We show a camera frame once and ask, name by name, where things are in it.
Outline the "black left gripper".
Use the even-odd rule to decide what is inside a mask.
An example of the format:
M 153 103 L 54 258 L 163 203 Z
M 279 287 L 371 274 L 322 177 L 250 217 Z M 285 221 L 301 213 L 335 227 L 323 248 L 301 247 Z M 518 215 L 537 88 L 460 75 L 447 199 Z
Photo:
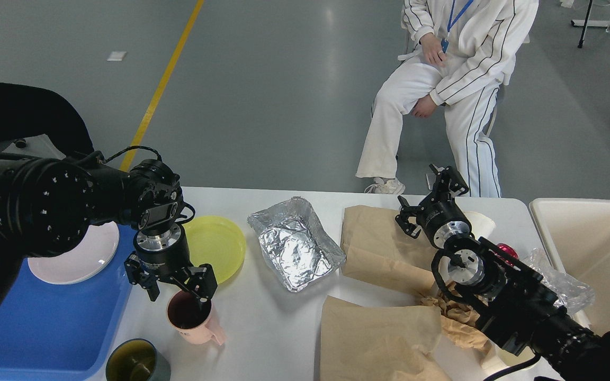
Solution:
M 131 285 L 144 289 L 151 302 L 160 295 L 160 282 L 176 284 L 199 305 L 211 301 L 218 288 L 211 264 L 192 266 L 186 233 L 180 224 L 160 235 L 138 232 L 134 238 L 135 253 L 124 262 Z

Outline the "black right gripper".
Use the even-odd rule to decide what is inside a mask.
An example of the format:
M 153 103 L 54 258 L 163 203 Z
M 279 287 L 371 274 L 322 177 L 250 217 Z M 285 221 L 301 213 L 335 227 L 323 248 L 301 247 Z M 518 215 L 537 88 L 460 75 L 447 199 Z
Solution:
M 404 234 L 412 239 L 417 239 L 424 231 L 434 248 L 443 249 L 452 237 L 472 236 L 470 221 L 453 200 L 455 197 L 467 195 L 470 186 L 455 167 L 430 164 L 429 168 L 434 175 L 434 181 L 427 196 L 428 200 L 411 205 L 404 196 L 397 196 L 400 207 L 395 222 Z

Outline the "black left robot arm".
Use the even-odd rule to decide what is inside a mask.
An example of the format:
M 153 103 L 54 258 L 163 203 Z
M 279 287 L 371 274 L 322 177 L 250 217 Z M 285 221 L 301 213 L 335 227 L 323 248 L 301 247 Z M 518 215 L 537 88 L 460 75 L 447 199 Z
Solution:
M 66 159 L 0 152 L 0 305 L 24 258 L 58 257 L 90 226 L 114 222 L 136 231 L 124 262 L 131 285 L 153 302 L 160 283 L 175 285 L 207 311 L 218 283 L 211 264 L 190 260 L 183 224 L 195 215 L 160 156 L 121 171 L 99 151 Z

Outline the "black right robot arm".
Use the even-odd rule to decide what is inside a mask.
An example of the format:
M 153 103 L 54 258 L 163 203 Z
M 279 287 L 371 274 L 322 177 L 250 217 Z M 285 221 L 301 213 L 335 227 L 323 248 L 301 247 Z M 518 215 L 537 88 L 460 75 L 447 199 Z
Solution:
M 545 359 L 565 380 L 610 380 L 610 331 L 597 335 L 571 318 L 543 276 L 497 244 L 476 238 L 456 203 L 469 188 L 457 169 L 430 165 L 431 192 L 417 205 L 399 196 L 404 234 L 423 232 L 436 254 L 430 270 L 443 296 L 471 306 L 477 330 L 513 355 L 533 358 L 489 376 L 498 379 Z

